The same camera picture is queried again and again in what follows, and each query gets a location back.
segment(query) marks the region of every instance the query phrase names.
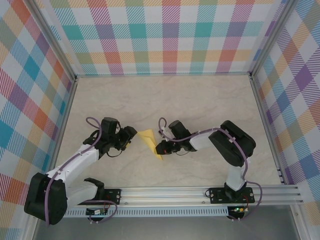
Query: beige floor surface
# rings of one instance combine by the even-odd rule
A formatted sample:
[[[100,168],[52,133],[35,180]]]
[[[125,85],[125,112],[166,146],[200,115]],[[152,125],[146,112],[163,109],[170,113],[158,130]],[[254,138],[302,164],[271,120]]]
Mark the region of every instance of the beige floor surface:
[[[95,130],[86,123],[88,116],[113,117],[122,127],[137,131],[153,129],[158,143],[159,117],[168,123],[180,120],[190,132],[231,120],[257,144],[246,179],[262,185],[280,183],[246,75],[80,78],[57,164],[66,161]],[[108,187],[214,186],[223,185],[227,173],[228,164],[213,145],[185,156],[166,155],[161,161],[135,136],[119,157],[105,155],[73,184],[91,177]]]

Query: purple cable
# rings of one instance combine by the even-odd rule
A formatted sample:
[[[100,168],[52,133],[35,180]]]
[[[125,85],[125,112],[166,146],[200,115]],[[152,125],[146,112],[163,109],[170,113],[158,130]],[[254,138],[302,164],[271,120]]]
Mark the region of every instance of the purple cable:
[[[94,120],[98,126],[95,126],[93,125],[91,122],[89,122],[89,119],[91,120]],[[50,192],[50,188],[51,188],[51,185],[52,183],[54,182],[56,176],[59,174],[60,171],[62,171],[72,160],[74,160],[76,157],[84,154],[85,152],[89,151],[90,149],[92,149],[96,144],[97,142],[99,141],[99,139],[101,138],[101,134],[102,134],[102,128],[101,128],[101,125],[100,125],[100,122],[95,119],[94,117],[91,117],[91,116],[88,116],[85,121],[93,126],[94,128],[97,128],[99,129],[99,135],[98,137],[96,138],[96,140],[94,141],[94,143],[89,146],[88,148],[86,148],[85,150],[81,151],[80,153],[77,153],[76,155],[72,156],[68,161],[66,161],[61,167],[59,170],[57,170],[55,172],[55,174],[52,176],[52,178],[50,179],[49,183],[48,183],[48,186],[46,187],[46,190],[45,190],[45,196],[44,196],[44,217],[45,217],[45,223],[46,223],[46,226],[49,227],[49,209],[48,209],[48,197],[49,197],[49,192]]]
[[[95,223],[96,224],[101,224],[101,223],[104,223],[106,221],[108,221],[110,218],[112,218],[118,211],[118,206],[115,202],[113,201],[108,201],[108,200],[87,200],[87,201],[84,201],[84,203],[107,203],[107,204],[112,204],[115,206],[115,210],[113,211],[113,213],[108,216],[108,217],[105,217],[104,219],[102,219],[101,221],[96,221]]]
[[[196,135],[204,134],[204,133],[207,133],[207,132],[210,132],[210,131],[220,131],[220,132],[224,133],[224,134],[232,141],[232,143],[238,148],[239,152],[241,153],[242,158],[244,159],[244,166],[245,166],[245,168],[244,168],[244,171],[243,171],[242,179],[243,179],[244,181],[246,181],[247,183],[249,183],[249,184],[255,184],[255,185],[257,185],[257,186],[259,187],[259,189],[260,189],[260,198],[259,198],[258,203],[256,204],[255,208],[254,208],[248,215],[246,215],[245,217],[243,217],[242,219],[245,219],[245,218],[249,217],[250,215],[252,215],[252,214],[257,210],[257,208],[259,207],[259,205],[261,204],[261,201],[262,201],[262,194],[263,194],[263,193],[262,193],[262,187],[261,187],[261,185],[260,185],[259,183],[257,183],[257,182],[245,180],[245,176],[246,176],[247,171],[248,171],[248,160],[247,160],[247,157],[246,157],[244,151],[242,150],[242,148],[240,147],[240,145],[237,143],[237,141],[236,141],[227,131],[225,131],[225,130],[223,130],[223,129],[221,129],[221,128],[218,128],[218,127],[214,127],[214,128],[210,128],[210,129],[207,129],[207,130],[199,131],[199,132],[197,132],[197,133],[192,134],[191,136],[188,136],[188,137],[185,137],[185,138],[182,138],[182,139],[178,139],[178,140],[177,140],[177,139],[172,139],[172,138],[170,138],[170,137],[168,137],[168,136],[166,136],[166,135],[164,134],[164,131],[161,129],[161,120],[164,120],[164,127],[167,126],[167,120],[166,120],[164,117],[160,117],[160,118],[159,118],[159,121],[158,121],[158,127],[159,127],[160,133],[161,133],[166,139],[168,139],[168,140],[170,140],[170,141],[172,141],[172,142],[176,142],[176,143],[182,142],[182,141],[185,141],[185,140],[188,140],[188,139],[191,139],[191,138],[193,138],[193,137],[196,136]]]

